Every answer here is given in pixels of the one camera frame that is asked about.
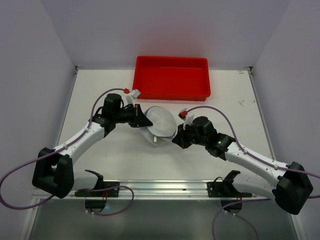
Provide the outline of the white mesh laundry bag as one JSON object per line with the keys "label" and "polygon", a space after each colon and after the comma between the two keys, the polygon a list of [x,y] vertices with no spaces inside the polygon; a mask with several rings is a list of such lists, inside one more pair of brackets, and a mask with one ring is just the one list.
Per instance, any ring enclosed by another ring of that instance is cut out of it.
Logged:
{"label": "white mesh laundry bag", "polygon": [[175,117],[165,108],[152,106],[144,115],[152,122],[152,126],[140,129],[144,138],[156,147],[166,145],[176,135],[177,123]]}

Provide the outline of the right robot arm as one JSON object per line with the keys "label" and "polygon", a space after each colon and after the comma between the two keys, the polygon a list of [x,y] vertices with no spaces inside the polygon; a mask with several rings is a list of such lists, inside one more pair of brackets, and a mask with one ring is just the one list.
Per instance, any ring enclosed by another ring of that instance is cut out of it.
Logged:
{"label": "right robot arm", "polygon": [[238,145],[236,139],[214,128],[206,116],[182,123],[172,142],[182,149],[203,146],[213,157],[237,164],[257,178],[235,173],[227,184],[239,193],[250,193],[273,200],[284,211],[297,215],[313,192],[313,185],[304,167],[267,158]]}

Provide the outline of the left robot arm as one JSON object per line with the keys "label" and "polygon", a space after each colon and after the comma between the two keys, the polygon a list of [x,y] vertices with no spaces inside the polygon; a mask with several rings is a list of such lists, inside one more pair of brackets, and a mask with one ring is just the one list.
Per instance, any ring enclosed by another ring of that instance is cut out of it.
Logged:
{"label": "left robot arm", "polygon": [[74,170],[76,161],[94,144],[104,139],[117,124],[132,128],[152,126],[141,106],[135,103],[140,91],[125,89],[125,95],[103,94],[103,105],[93,107],[88,123],[80,132],[53,149],[43,148],[38,154],[32,185],[60,199],[71,191],[98,193],[105,190],[104,177],[93,171]]}

